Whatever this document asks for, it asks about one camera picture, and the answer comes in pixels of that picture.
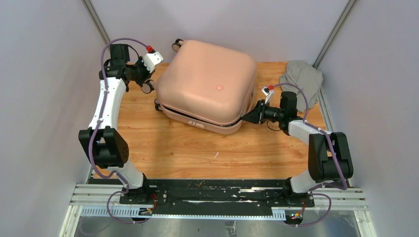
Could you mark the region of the pink suitcase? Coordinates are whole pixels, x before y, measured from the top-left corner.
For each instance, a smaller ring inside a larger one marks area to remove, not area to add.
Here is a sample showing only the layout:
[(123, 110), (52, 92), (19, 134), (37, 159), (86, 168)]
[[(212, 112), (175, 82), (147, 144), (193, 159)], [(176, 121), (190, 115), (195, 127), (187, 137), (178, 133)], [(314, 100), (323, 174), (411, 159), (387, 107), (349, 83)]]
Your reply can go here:
[(190, 126), (229, 135), (242, 126), (252, 105), (257, 63), (247, 53), (176, 39), (176, 52), (153, 83), (155, 110)]

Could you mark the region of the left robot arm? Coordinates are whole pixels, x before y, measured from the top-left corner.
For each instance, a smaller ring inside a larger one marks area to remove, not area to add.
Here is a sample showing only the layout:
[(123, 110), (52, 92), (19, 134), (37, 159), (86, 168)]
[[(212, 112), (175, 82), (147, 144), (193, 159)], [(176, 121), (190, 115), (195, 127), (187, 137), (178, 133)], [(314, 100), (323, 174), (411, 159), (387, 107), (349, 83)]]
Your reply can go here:
[(102, 179), (116, 177), (123, 188), (120, 202), (146, 204), (154, 198), (147, 177), (129, 161), (129, 147), (118, 132), (118, 116), (123, 95), (131, 81), (148, 83), (154, 65), (144, 63), (141, 56), (129, 64), (128, 44), (108, 44), (110, 58), (101, 60), (100, 95), (95, 113), (87, 129), (80, 130), (79, 142), (94, 172)]

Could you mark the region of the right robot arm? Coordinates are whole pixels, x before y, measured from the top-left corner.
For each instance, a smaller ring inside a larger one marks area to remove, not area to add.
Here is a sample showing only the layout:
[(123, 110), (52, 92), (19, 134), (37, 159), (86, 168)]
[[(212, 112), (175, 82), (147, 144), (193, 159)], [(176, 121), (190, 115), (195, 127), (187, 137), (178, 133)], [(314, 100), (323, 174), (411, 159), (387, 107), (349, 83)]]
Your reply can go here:
[(272, 197), (288, 206), (295, 206), (319, 187), (346, 190), (346, 180), (354, 172), (346, 135), (310, 124), (297, 115), (296, 106), (297, 95), (285, 91), (281, 93), (278, 108), (259, 100), (251, 111), (242, 116), (242, 120), (253, 124), (276, 122), (280, 131), (308, 145), (307, 169), (300, 175), (286, 179), (281, 192)]

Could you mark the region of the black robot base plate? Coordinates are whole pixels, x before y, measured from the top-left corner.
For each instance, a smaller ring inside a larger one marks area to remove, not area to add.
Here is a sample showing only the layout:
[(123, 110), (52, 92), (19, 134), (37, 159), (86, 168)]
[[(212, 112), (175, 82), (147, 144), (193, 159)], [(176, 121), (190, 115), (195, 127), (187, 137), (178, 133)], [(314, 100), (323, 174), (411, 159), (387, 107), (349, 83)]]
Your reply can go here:
[[(273, 179), (149, 179), (154, 198), (146, 204), (157, 202), (154, 214), (181, 216), (268, 216), (272, 208), (314, 207), (310, 196), (294, 205), (273, 200), (279, 194), (285, 180)], [(110, 206), (116, 204), (140, 204), (128, 201), (121, 203), (107, 199)]]

